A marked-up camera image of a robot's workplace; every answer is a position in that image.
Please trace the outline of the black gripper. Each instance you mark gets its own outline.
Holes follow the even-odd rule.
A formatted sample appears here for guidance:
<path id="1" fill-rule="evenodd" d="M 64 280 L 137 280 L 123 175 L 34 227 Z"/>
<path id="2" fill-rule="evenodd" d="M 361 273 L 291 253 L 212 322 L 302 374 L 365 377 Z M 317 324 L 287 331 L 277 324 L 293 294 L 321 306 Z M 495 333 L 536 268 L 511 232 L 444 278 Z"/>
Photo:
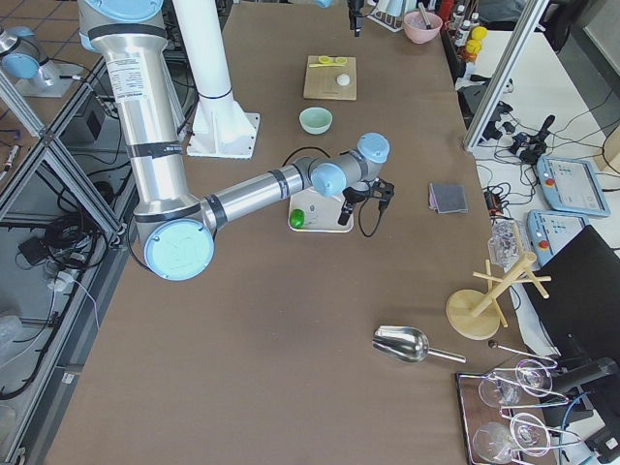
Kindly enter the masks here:
<path id="1" fill-rule="evenodd" d="M 360 188 L 348 187 L 343 191 L 345 201 L 342 204 L 341 212 L 337 223 L 347 225 L 355 211 L 355 205 L 360 202 L 367 202 L 371 199 L 378 201 L 379 209 L 387 209 L 394 196 L 394 185 L 376 178 L 372 182 L 364 181 L 365 186 Z"/>
<path id="2" fill-rule="evenodd" d="M 348 0 L 347 6 L 349 13 L 353 15 L 353 31 L 355 36 L 359 36 L 362 29 L 362 9 L 364 0 Z"/>

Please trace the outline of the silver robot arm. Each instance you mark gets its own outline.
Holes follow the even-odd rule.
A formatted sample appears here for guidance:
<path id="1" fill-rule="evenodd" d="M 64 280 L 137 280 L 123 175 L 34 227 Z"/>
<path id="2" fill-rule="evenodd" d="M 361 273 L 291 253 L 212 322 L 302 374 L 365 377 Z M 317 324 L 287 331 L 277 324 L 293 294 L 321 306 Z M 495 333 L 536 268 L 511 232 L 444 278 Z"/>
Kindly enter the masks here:
<path id="1" fill-rule="evenodd" d="M 314 0 L 314 3 L 321 8 L 328 8 L 335 4 L 333 0 Z M 365 15 L 362 11 L 364 7 L 363 0 L 346 0 L 348 18 L 350 22 L 350 30 L 358 37 L 363 27 L 363 19 Z"/>
<path id="2" fill-rule="evenodd" d="M 233 96 L 216 6 L 173 5 L 199 94 L 190 152 L 248 159 L 260 118 Z M 168 38 L 159 1 L 82 1 L 79 34 L 106 63 L 139 193 L 134 217 L 144 260 L 172 281 L 193 278 L 212 260 L 214 235 L 230 221 L 306 189 L 325 197 L 367 191 L 388 160 L 388 140 L 363 135 L 328 160 L 302 157 L 205 198 L 194 196 L 171 107 L 163 52 Z"/>

